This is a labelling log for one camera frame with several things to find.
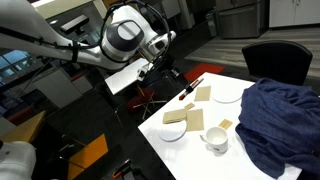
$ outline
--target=table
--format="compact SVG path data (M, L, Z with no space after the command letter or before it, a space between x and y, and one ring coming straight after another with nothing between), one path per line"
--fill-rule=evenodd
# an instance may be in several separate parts
M221 103L239 99L243 90L253 83L210 73L204 73L202 77L204 80L199 87L211 86L210 101L193 102L195 92L179 101L178 97L183 93L181 92L141 124L139 130L177 180L272 179L251 162L240 137L235 132L239 123L241 99L229 104ZM164 112L181 109L190 102L195 104L193 109L203 109L204 130L186 132L182 138L174 142L161 140L158 134ZM210 127L218 126L224 119L233 122L227 130L229 149L225 154L215 154L200 140L199 135L205 134ZM279 179L296 179L300 172L301 169L286 164L285 172Z
M130 84L137 81L138 70L146 64L148 64L148 61L144 58L140 58L126 66L122 71L105 79L105 82L109 86L112 94L117 94Z
M35 137L38 135L40 128L43 124L43 119L46 114L46 111L42 111L41 113L33 116L28 119L26 122L20 124L13 130L4 134L0 137L0 139L4 142L13 142L13 141L24 141L24 142L32 142Z

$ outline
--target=white mug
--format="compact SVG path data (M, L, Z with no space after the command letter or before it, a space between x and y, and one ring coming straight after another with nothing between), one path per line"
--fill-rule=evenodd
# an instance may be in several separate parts
M200 135L200 138L217 153L224 153L228 150L228 135L226 130L221 127L210 128L206 135Z

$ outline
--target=blue towel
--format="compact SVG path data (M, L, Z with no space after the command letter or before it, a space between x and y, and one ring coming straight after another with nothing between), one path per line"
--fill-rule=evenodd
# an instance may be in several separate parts
M260 79L244 90L236 132L251 161L278 178L284 163L320 173L320 98L310 88Z

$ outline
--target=paper plate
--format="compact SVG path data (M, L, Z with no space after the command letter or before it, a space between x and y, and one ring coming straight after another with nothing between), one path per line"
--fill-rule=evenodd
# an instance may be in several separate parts
M159 136L164 141L175 141L181 138L187 129L185 120L175 123L162 124Z
M226 79L223 82L215 82L211 88L211 98L219 103L233 103L241 99L243 91L235 87L241 87L241 84L233 82L232 79Z

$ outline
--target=office chair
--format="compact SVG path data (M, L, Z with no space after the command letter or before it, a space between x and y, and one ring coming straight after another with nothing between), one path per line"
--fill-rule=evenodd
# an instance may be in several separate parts
M129 87L123 92L120 92L119 95L113 95L105 82L101 82L95 85L94 90L98 92L111 106L111 108L114 110L114 114L116 115L117 120L119 121L120 126L123 128L123 124L119 117L118 111L119 108L122 107L122 105L136 96L135 90L132 90L132 88Z
M61 134L48 122L44 123L32 145L37 156L33 180L67 179L88 168L108 150L103 134L85 144L70 135Z
M173 56L168 54L166 60L158 66L159 68L157 70L151 72L151 74L149 74L146 79L137 84L137 89L139 90L138 94L140 95L139 98L142 100L140 100L141 103L134 105L133 108L138 108L141 106L144 107L142 120L145 120L147 112L150 115L152 114L151 110L149 109L150 104L152 104L153 107L155 107L155 104L164 105L168 102L167 100L154 101L156 92L152 91L151 93L145 95L143 89L153 86L162 79L167 80L176 93L178 93L177 87L173 84L171 79L175 80L177 82L176 84L179 84L179 86L183 88L187 85L188 81L184 78L183 74L180 73L180 71L173 66L174 61L175 60Z
M294 85L303 85L313 56L304 46L282 40L254 43L242 53L250 80L271 78Z

